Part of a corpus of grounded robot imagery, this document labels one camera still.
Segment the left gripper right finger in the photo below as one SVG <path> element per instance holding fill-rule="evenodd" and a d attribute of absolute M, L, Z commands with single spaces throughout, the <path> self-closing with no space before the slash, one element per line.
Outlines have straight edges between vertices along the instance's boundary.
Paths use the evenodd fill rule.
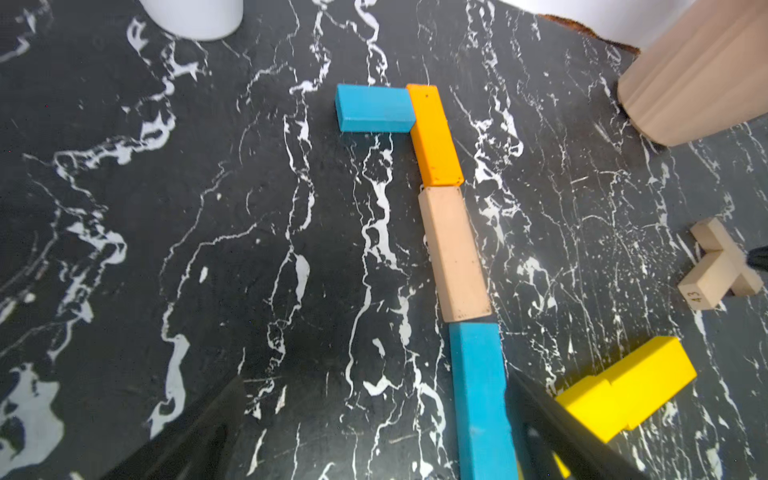
<path fill-rule="evenodd" d="M 527 376 L 513 370 L 506 387 L 507 416 L 525 479 L 644 479 Z"/>

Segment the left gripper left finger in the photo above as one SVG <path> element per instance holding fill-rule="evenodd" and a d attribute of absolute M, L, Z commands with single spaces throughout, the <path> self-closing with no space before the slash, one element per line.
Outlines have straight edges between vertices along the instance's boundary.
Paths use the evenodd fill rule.
<path fill-rule="evenodd" d="M 243 379 L 222 381 L 105 479 L 223 479 L 244 418 Z"/>

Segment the long teal block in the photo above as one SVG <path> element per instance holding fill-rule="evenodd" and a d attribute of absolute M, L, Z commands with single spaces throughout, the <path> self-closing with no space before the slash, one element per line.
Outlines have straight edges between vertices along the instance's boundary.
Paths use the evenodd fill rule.
<path fill-rule="evenodd" d="M 452 323 L 449 335 L 460 477 L 517 479 L 498 325 Z"/>

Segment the yellow block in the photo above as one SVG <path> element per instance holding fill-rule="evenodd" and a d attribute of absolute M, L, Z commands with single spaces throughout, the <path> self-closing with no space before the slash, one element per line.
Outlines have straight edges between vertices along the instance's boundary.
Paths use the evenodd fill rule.
<path fill-rule="evenodd" d="M 625 429 L 634 430 L 696 379 L 697 373 L 678 338 L 658 336 L 600 376 L 617 396 Z"/>
<path fill-rule="evenodd" d="M 627 427 L 619 394 L 600 376 L 585 377 L 555 400 L 604 444 Z"/>

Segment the natural wood block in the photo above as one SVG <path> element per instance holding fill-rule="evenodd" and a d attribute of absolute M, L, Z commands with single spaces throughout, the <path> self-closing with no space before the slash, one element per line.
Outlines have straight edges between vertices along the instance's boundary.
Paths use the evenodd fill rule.
<path fill-rule="evenodd" d="M 442 318 L 456 323 L 492 314 L 461 190 L 426 187 L 418 196 Z"/>
<path fill-rule="evenodd" d="M 731 291 L 735 296 L 752 296 L 762 290 L 763 280 L 754 269 L 747 265 L 746 254 L 736 244 L 718 218 L 711 217 L 700 220 L 691 227 L 690 231 L 701 248 L 707 253 L 723 251 L 728 255 L 738 273 L 731 286 Z"/>
<path fill-rule="evenodd" d="M 713 251 L 706 253 L 681 280 L 678 290 L 691 309 L 711 310 L 728 292 L 733 294 L 731 286 L 737 275 L 728 255 L 723 251 Z"/>

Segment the orange block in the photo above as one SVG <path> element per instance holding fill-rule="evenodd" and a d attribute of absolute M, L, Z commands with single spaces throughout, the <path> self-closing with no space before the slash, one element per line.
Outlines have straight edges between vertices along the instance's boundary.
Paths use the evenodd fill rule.
<path fill-rule="evenodd" d="M 410 135 L 423 185 L 462 185 L 464 175 L 437 87 L 408 84 L 406 89 L 416 118 Z"/>

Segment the short teal block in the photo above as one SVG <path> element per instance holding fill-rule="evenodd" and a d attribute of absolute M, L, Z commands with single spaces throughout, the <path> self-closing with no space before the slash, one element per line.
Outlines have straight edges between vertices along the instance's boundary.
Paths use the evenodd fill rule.
<path fill-rule="evenodd" d="M 335 106 L 342 133 L 409 133 L 416 122 L 405 88 L 339 84 Z"/>

